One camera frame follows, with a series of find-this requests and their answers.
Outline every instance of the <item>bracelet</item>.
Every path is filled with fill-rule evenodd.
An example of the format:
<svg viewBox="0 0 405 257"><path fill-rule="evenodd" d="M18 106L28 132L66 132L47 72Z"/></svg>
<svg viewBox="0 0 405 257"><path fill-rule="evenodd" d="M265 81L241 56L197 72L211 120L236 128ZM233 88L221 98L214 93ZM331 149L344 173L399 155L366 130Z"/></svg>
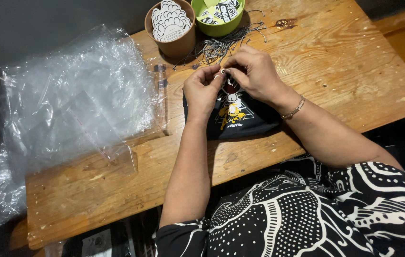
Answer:
<svg viewBox="0 0 405 257"><path fill-rule="evenodd" d="M296 109L294 109L291 113L283 115L282 119L288 119L291 118L295 113L297 113L301 108L302 105L304 104L304 101L306 100L306 98L304 97L304 95L301 95L301 102L299 103L299 105L296 107Z"/></svg>

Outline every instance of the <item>yellow cartoon character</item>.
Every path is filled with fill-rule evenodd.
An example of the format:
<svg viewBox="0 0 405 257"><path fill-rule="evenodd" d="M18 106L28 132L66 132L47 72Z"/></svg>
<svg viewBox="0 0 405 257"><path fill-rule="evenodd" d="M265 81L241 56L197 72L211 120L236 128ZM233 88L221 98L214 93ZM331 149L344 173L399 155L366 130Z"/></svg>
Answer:
<svg viewBox="0 0 405 257"><path fill-rule="evenodd" d="M241 103L240 99L238 99L236 102L223 107L219 112L218 115L223 117L222 121L222 126L220 127L220 130L223 130L223 127L228 123L232 122L235 123L236 120L244 120L245 119L245 113L241 113Z"/></svg>

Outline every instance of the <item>woman's right hand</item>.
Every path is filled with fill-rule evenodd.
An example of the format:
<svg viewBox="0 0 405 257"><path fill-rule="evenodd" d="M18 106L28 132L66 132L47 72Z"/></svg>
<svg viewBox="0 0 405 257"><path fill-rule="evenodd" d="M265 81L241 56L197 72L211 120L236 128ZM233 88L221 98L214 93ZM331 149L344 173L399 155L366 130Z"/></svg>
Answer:
<svg viewBox="0 0 405 257"><path fill-rule="evenodd" d="M225 72L253 98L284 115L301 101L301 96L282 82L270 56L250 46L242 46L224 64Z"/></svg>

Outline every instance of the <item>wooden table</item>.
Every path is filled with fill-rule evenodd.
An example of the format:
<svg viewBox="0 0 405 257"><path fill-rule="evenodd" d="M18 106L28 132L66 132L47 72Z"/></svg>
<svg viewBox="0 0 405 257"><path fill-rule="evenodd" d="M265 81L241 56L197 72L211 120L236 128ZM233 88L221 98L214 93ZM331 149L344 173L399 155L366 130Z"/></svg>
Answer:
<svg viewBox="0 0 405 257"><path fill-rule="evenodd" d="M268 39L252 32L249 45L268 52L283 81L359 132L405 117L405 64L353 0L250 0L245 14L263 20ZM277 28L281 19L294 26ZM145 31L132 35L144 59L158 57ZM27 178L31 249L139 213L163 203L184 126L182 86L196 68L168 64L168 118L172 135L135 147L139 172L122 174L99 154L72 167ZM208 144L209 171L217 185L304 153L279 132Z"/></svg>

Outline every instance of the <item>brown cup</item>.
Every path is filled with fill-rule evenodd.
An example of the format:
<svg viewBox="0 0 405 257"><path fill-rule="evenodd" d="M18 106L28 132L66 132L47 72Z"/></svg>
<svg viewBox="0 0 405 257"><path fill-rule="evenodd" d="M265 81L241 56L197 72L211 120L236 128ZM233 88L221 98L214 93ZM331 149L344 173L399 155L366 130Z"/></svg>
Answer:
<svg viewBox="0 0 405 257"><path fill-rule="evenodd" d="M158 48L168 57L171 58L183 58L188 55L189 52L193 50L196 43L195 36L195 12L192 6L185 0L173 0L176 2L182 10L187 14L187 17L192 21L192 26L190 29L183 34L180 38L169 42L161 42L153 37L153 25L152 25L152 11L155 8L160 9L160 3L155 4L145 16L144 26L147 34L152 38L158 45Z"/></svg>

